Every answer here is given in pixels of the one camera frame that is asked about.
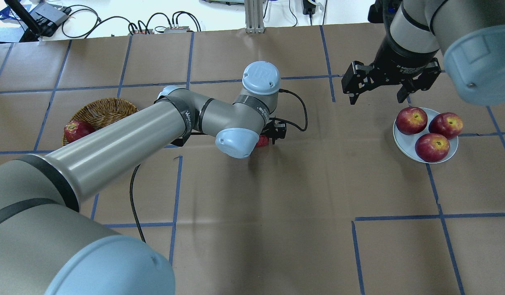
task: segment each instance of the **white plate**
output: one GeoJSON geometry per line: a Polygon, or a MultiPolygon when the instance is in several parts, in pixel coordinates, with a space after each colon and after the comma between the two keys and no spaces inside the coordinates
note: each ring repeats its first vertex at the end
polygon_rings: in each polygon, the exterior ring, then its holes
{"type": "Polygon", "coordinates": [[[450,159],[454,155],[454,153],[456,153],[456,149],[458,149],[458,136],[449,140],[449,144],[451,145],[451,147],[449,148],[449,153],[441,161],[438,162],[425,162],[418,156],[418,154],[414,149],[414,146],[418,138],[420,138],[424,134],[429,133],[430,122],[434,119],[434,117],[436,117],[436,115],[439,114],[437,111],[431,109],[426,108],[421,109],[424,110],[425,113],[427,114],[427,120],[428,120],[427,127],[425,127],[425,129],[420,133],[413,134],[411,136],[406,136],[405,134],[400,132],[400,130],[398,130],[398,127],[396,127],[396,120],[394,120],[394,125],[392,128],[392,135],[394,136],[394,142],[396,142],[396,145],[398,146],[398,149],[400,149],[400,151],[402,151],[406,156],[417,162],[429,163],[429,164],[445,162],[448,159],[450,159]]]}

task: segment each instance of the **brown woven basket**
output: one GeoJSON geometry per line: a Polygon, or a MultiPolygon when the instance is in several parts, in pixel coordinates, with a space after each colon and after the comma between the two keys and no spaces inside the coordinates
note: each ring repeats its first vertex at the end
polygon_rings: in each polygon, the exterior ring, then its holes
{"type": "MultiPolygon", "coordinates": [[[[93,101],[82,107],[70,118],[69,122],[72,120],[85,121],[90,123],[94,129],[98,130],[126,116],[130,116],[137,111],[138,108],[132,102],[126,101],[125,99],[116,97],[104,98],[93,101]]],[[[63,146],[68,144],[64,134],[61,143],[63,146]]]]}

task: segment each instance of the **gray robotic arm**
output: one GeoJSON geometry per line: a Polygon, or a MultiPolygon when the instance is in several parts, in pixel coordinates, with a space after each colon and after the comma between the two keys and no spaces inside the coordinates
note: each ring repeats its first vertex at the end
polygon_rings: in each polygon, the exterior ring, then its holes
{"type": "Polygon", "coordinates": [[[369,21],[385,23],[387,35],[374,62],[353,61],[342,78],[351,104],[382,85],[401,84],[399,102],[430,89],[439,49],[464,101],[505,102],[505,0],[377,0],[369,21]]]}
{"type": "Polygon", "coordinates": [[[0,294],[173,294],[163,256],[78,214],[79,204],[193,129],[215,136],[228,155],[248,157],[276,109],[280,74],[258,61],[242,81],[233,104],[168,86],[149,108],[0,166],[0,294]]]}

